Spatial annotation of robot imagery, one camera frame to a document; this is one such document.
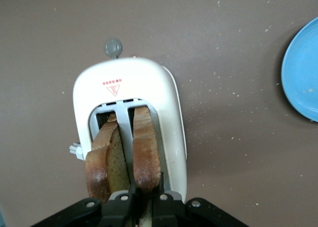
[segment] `plate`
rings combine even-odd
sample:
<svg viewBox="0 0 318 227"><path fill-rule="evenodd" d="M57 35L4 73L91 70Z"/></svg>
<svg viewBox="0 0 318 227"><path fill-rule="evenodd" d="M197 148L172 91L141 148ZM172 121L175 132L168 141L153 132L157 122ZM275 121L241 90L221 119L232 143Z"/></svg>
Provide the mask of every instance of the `plate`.
<svg viewBox="0 0 318 227"><path fill-rule="evenodd" d="M282 85L292 106L318 122L318 17L290 43L282 65Z"/></svg>

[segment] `screw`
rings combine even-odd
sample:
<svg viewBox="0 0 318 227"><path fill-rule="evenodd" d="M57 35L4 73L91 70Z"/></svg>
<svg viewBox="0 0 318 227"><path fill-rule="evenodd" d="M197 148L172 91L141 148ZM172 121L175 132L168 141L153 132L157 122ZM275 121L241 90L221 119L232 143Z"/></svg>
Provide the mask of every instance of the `screw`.
<svg viewBox="0 0 318 227"><path fill-rule="evenodd" d="M160 195L160 200L166 201L168 199L168 196L165 194Z"/></svg>
<svg viewBox="0 0 318 227"><path fill-rule="evenodd" d="M198 202L198 201L192 201L191 202L191 205L193 206L193 207L200 207L200 202Z"/></svg>
<svg viewBox="0 0 318 227"><path fill-rule="evenodd" d="M90 208L90 207L93 207L94 205L95 205L95 202L91 201L86 204L86 207Z"/></svg>
<svg viewBox="0 0 318 227"><path fill-rule="evenodd" d="M127 201L127 200L128 200L128 196L121 196L120 199L121 199L122 201Z"/></svg>

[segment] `bread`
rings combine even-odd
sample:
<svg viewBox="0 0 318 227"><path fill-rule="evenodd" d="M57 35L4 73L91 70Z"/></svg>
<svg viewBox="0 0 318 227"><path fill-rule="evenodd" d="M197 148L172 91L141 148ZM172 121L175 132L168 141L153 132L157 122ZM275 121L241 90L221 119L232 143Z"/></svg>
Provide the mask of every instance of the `bread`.
<svg viewBox="0 0 318 227"><path fill-rule="evenodd" d="M90 197L106 203L111 193L129 189L127 166L118 123L114 115L99 130L85 160L86 185Z"/></svg>
<svg viewBox="0 0 318 227"><path fill-rule="evenodd" d="M133 136L134 178L137 186L149 193L159 184L160 161L148 107L135 108Z"/></svg>

